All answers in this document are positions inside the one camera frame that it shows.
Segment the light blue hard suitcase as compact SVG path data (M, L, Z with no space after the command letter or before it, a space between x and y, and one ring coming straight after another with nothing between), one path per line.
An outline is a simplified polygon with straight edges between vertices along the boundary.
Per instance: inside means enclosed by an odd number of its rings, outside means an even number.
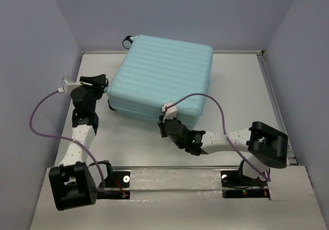
M127 36L128 49L108 86L108 104L118 113L156 122L161 107L179 103L177 118L189 128L197 125L209 89L214 50L209 45L146 35Z

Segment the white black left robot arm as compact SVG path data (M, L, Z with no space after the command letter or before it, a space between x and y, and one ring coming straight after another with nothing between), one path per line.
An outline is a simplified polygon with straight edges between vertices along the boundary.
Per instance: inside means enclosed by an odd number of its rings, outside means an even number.
M54 203L58 211L95 204L99 191L86 161L90 157L93 165L99 163L90 152L96 137L99 117L96 103L108 88L105 74L80 77L78 82L63 79L64 92L70 94L72 111L72 135L64 158L49 171L49 181Z

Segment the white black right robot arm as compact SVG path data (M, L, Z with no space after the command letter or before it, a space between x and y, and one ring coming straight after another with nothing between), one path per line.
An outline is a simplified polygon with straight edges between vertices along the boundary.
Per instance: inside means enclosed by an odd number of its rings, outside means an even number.
M191 155L235 151L242 159L236 178L243 185L259 178L269 182L271 168L287 166L288 135L260 121L226 134L190 130L177 118L163 116L157 125L162 138L168 137L178 149Z

